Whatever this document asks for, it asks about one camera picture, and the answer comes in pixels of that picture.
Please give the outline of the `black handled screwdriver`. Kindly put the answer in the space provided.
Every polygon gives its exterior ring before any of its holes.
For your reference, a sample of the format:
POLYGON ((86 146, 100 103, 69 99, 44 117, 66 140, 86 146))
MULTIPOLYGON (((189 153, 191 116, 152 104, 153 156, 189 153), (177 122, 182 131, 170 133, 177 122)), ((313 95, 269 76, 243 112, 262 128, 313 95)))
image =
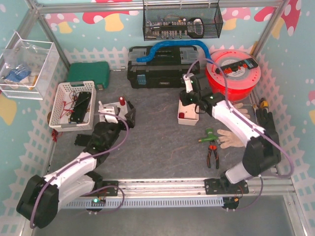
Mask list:
POLYGON ((130 109, 131 110, 134 109, 133 104, 130 102, 130 100, 127 98, 127 96, 123 95, 123 97, 124 97, 125 101, 127 102, 128 106, 130 107, 130 109))

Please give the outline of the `large red spring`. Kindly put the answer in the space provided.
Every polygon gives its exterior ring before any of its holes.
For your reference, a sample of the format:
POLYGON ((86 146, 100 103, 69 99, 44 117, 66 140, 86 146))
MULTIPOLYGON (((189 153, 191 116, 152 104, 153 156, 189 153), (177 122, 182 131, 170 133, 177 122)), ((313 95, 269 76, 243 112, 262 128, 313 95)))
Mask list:
POLYGON ((122 96, 119 98, 119 102, 121 106, 124 106, 126 104, 125 99, 122 96))

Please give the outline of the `white peg fixture base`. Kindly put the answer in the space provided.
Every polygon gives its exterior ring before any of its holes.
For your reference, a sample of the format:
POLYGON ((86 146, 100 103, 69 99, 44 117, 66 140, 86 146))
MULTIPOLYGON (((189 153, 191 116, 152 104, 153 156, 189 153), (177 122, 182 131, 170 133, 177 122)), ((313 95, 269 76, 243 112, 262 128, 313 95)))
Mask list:
POLYGON ((103 104, 101 101, 98 102, 99 113, 112 113, 117 116, 124 117, 128 113, 127 105, 121 105, 120 102, 103 104))

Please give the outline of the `black rectangular plate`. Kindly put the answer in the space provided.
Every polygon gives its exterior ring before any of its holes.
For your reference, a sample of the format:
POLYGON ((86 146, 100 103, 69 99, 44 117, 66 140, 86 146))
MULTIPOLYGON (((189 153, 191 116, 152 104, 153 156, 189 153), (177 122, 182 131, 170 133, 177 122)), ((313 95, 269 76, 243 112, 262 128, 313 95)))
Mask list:
POLYGON ((76 146, 86 147, 91 140, 92 136, 87 134, 78 134, 74 141, 76 146))

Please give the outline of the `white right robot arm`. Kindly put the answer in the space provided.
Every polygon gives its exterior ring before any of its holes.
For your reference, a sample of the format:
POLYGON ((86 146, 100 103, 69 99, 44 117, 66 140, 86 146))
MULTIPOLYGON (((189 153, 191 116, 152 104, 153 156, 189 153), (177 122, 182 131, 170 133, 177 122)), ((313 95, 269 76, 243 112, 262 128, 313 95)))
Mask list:
POLYGON ((281 161, 279 136, 274 130, 256 125, 237 111, 226 97, 212 92, 205 75, 184 74, 186 88, 180 92, 184 106, 195 104, 222 122, 245 146, 242 161, 228 169, 224 176, 231 184, 255 177, 281 161))

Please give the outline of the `green hand tool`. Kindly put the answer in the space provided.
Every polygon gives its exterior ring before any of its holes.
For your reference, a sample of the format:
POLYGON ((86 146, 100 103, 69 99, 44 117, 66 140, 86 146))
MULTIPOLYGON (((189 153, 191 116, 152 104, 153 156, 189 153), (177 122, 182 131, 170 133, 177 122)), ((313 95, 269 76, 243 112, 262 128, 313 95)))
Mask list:
POLYGON ((198 139, 198 142, 199 142, 199 143, 203 143, 203 142, 216 142, 218 145, 221 144, 221 142, 220 142, 218 136, 216 136, 216 135, 214 134, 213 128, 207 128, 207 129, 205 130, 205 132, 206 132, 206 137, 199 138, 199 139, 198 139))

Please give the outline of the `black device in basket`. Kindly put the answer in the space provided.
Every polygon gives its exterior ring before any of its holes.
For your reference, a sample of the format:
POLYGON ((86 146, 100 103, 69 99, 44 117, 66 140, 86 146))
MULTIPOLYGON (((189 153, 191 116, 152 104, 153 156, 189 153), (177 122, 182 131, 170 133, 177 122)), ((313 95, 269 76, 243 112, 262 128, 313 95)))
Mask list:
POLYGON ((87 112, 92 93, 81 91, 73 107, 70 122, 82 123, 87 112))

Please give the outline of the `red filament spool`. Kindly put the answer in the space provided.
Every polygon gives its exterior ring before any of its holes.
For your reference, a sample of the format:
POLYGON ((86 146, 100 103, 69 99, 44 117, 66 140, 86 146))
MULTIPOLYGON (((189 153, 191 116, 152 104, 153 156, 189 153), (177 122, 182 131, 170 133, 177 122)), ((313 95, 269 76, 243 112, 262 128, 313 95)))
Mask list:
MULTIPOLYGON (((234 49, 224 49, 219 50, 211 54, 212 60, 221 67, 221 61, 225 59, 247 59, 253 56, 248 53, 234 50, 234 49)), ((228 100, 229 101, 240 101, 246 98, 253 88, 258 83, 261 76, 261 69, 258 68, 248 70, 241 69, 237 72, 233 72, 227 75, 227 86, 224 83, 224 78, 222 73, 216 74, 214 70, 217 68, 214 64, 207 64, 205 69, 205 74, 208 78, 210 87, 214 93, 220 92, 225 94, 225 89, 228 88, 228 100)))

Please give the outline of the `upper white work glove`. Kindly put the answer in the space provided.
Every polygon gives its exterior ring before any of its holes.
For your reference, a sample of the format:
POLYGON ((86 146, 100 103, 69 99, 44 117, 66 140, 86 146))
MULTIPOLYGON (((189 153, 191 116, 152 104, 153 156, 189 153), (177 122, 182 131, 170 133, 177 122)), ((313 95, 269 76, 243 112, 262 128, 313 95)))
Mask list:
POLYGON ((248 118, 248 119, 251 118, 251 116, 248 113, 248 110, 244 107, 243 103, 235 103, 235 104, 233 104, 233 106, 238 112, 243 114, 246 118, 248 118))

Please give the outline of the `white perforated basket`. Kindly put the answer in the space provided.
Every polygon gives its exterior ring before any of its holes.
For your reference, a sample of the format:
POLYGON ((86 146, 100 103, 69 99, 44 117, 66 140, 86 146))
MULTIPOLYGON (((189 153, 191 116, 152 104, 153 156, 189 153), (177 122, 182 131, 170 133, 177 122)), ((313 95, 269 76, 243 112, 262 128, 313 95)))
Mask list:
POLYGON ((91 130, 94 122, 96 89, 93 81, 64 82, 57 88, 49 126, 58 132, 91 130), (83 120, 71 120, 76 101, 81 92, 89 92, 91 98, 83 120))

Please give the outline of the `green plastic case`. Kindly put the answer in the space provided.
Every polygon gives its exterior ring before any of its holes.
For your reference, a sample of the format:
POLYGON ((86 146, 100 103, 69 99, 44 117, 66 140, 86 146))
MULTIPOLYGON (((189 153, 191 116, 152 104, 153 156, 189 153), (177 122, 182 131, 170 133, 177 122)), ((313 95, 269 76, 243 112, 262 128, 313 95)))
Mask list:
POLYGON ((109 85, 110 67, 108 62, 77 62, 71 64, 67 82, 93 81, 97 89, 106 89, 109 85))

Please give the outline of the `lower white work glove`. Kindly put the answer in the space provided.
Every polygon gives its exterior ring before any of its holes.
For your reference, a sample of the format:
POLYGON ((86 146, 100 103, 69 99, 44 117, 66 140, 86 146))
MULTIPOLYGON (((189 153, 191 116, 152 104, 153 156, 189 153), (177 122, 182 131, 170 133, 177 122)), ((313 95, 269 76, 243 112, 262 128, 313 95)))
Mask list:
POLYGON ((218 129, 217 133, 219 135, 220 147, 222 149, 244 147, 242 141, 233 132, 218 129))

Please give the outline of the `black power strip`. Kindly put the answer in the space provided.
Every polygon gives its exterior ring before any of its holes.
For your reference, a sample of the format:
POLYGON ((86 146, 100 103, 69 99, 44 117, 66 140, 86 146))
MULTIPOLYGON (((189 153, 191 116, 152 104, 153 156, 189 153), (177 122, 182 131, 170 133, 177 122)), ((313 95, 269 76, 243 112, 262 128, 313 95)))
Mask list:
POLYGON ((224 72, 225 75, 228 75, 233 72, 237 72, 241 69, 248 69, 252 70, 258 68, 258 63, 255 59, 247 58, 247 59, 225 59, 221 61, 221 67, 216 68, 214 72, 216 74, 221 74, 221 70, 224 72))

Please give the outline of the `black yellow rubber glove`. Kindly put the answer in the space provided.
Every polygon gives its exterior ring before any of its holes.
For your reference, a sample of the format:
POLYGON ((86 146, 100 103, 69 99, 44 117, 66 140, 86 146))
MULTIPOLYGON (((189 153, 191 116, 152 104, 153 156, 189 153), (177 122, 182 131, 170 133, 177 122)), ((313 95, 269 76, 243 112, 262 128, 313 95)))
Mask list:
POLYGON ((256 110, 255 115, 259 126, 265 129, 264 134, 274 142, 278 141, 279 136, 276 132, 273 114, 271 112, 268 112, 267 109, 259 108, 258 110, 256 110))

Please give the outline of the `clear acrylic box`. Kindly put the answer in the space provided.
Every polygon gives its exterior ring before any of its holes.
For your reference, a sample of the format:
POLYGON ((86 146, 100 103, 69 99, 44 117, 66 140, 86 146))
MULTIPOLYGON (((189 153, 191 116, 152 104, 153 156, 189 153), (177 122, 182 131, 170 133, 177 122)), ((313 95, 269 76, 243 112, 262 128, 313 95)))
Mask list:
POLYGON ((8 98, 43 100, 59 62, 55 43, 22 39, 15 32, 2 51, 0 91, 8 98))

